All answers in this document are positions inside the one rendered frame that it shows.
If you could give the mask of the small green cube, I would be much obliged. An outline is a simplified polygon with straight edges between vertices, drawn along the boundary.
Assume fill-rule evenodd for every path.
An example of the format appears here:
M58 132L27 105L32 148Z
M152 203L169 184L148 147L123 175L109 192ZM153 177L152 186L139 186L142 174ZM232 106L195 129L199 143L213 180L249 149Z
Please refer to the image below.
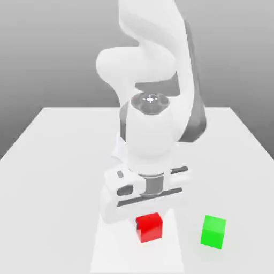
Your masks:
M206 215L202 226L200 244L221 249L225 235L226 220Z

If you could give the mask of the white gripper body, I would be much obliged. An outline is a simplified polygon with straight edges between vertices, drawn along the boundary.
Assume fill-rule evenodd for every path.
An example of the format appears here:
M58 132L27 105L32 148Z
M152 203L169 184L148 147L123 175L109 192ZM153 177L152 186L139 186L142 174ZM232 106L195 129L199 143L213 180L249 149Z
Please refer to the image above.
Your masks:
M100 213L107 224L139 216L162 213L182 205L182 187L168 189L156 196L116 196L103 187L100 197Z

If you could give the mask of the small red cube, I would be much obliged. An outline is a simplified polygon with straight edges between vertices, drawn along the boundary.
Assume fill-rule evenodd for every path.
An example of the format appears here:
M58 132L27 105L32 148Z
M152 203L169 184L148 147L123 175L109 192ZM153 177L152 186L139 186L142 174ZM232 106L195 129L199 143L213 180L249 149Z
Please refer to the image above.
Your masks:
M136 232L141 243L153 241L162 237L163 220L159 213L155 212L139 216L135 221Z

